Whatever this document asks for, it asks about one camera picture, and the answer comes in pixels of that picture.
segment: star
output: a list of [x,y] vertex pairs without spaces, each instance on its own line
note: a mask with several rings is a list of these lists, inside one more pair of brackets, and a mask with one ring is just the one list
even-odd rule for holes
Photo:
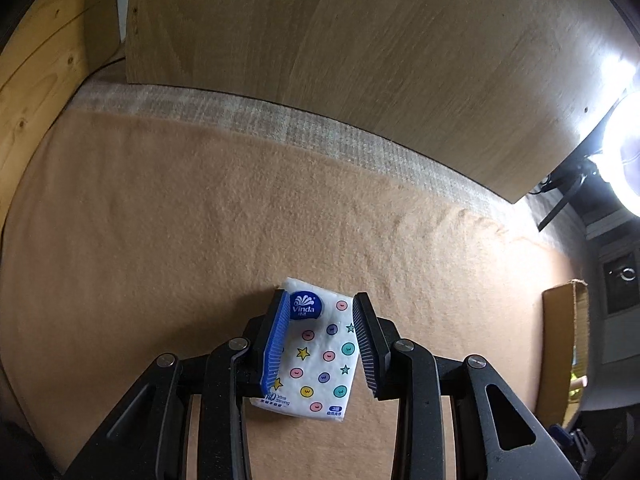
[[298,355],[296,355],[296,357],[300,357],[304,361],[305,357],[309,357],[310,355],[305,346],[304,348],[298,348]]

